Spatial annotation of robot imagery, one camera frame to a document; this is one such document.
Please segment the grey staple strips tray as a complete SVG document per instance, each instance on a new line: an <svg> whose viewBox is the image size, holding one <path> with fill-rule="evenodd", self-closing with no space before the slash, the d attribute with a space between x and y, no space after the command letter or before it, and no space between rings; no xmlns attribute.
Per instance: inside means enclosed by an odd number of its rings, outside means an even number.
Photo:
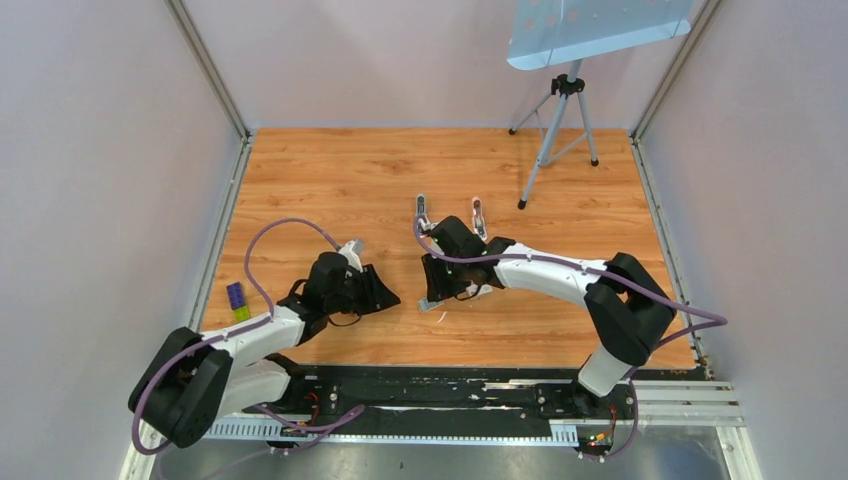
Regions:
<svg viewBox="0 0 848 480"><path fill-rule="evenodd" d="M439 308L444 304L443 300L429 300L427 298L422 298L418 301L418 309L421 313L426 313L432 311L436 308Z"/></svg>

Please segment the grey white stapler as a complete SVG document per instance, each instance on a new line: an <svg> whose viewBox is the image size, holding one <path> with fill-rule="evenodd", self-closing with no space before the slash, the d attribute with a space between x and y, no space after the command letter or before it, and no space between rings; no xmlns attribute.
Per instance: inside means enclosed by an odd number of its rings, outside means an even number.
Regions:
<svg viewBox="0 0 848 480"><path fill-rule="evenodd" d="M424 223L428 223L428 215L427 215L427 198L423 193L419 193L416 196L416 218Z"/></svg>

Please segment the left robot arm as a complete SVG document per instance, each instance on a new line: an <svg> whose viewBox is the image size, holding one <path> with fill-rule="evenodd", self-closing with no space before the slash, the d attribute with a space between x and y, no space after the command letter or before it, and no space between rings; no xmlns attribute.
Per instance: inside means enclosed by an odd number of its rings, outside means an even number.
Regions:
<svg viewBox="0 0 848 480"><path fill-rule="evenodd" d="M206 333L173 330L129 396L133 426L146 423L187 448L222 417L288 399L298 366L282 350L314 338L334 314L362 317L401 302L373 265L355 259L321 253L308 277L264 315Z"/></svg>

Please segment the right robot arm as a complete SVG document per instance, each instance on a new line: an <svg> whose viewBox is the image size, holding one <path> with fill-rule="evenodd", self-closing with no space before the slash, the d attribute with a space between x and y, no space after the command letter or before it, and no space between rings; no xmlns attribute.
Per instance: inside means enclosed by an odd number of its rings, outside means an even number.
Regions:
<svg viewBox="0 0 848 480"><path fill-rule="evenodd" d="M413 221L427 299L439 302L485 287L532 291L588 312L599 345L580 367L580 391L597 398L647 363L677 314L674 303L633 256L580 260L541 252L504 237L484 242L456 216Z"/></svg>

